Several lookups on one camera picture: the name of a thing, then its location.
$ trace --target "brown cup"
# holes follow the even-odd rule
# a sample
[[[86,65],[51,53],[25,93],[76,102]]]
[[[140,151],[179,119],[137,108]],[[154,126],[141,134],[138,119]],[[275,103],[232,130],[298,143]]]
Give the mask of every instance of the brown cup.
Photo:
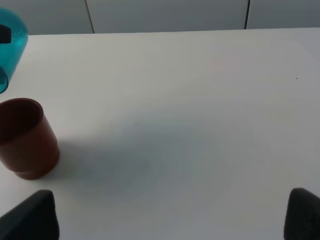
[[[42,106],[29,98],[0,103],[0,161],[23,179],[37,179],[59,160],[57,138]]]

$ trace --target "white table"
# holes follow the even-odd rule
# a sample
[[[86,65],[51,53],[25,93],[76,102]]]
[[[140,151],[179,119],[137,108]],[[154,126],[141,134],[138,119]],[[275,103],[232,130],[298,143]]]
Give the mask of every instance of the white table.
[[[280,240],[292,188],[320,195],[320,29],[31,36],[16,97],[61,158],[1,165],[0,215],[50,189],[62,240]]]

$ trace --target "cup rim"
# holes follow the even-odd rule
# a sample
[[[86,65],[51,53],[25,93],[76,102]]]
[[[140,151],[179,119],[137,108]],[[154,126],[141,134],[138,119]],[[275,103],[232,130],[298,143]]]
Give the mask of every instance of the cup rim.
[[[39,110],[40,117],[39,117],[38,121],[36,122],[36,124],[33,127],[31,127],[30,129],[28,129],[26,132],[19,134],[19,135],[15,136],[12,139],[9,139],[7,141],[0,141],[0,146],[10,144],[10,143],[16,141],[17,139],[21,139],[21,138],[25,137],[26,135],[30,134],[34,129],[36,129],[39,126],[39,123],[41,123],[42,120],[44,119],[44,109],[41,106],[41,104],[39,102],[37,102],[36,100],[33,100],[31,98],[27,98],[27,97],[12,98],[12,99],[1,102],[0,103],[0,117],[1,117],[1,108],[5,105],[11,104],[11,103],[30,103],[30,104],[33,104]]]

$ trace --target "teal bottle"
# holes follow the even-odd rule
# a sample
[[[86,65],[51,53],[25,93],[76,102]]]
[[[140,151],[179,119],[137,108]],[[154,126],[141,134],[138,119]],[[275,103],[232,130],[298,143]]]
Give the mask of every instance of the teal bottle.
[[[14,74],[28,42],[28,30],[14,12],[0,7],[0,94]]]

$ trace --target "white wall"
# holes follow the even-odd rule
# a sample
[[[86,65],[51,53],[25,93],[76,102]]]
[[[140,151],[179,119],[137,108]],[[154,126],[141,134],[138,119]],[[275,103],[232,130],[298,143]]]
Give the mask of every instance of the white wall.
[[[243,29],[248,0],[87,0],[96,33]]]
[[[320,27],[320,0],[251,0],[248,29]]]
[[[0,0],[0,6],[16,12],[30,35],[93,32],[85,0]]]

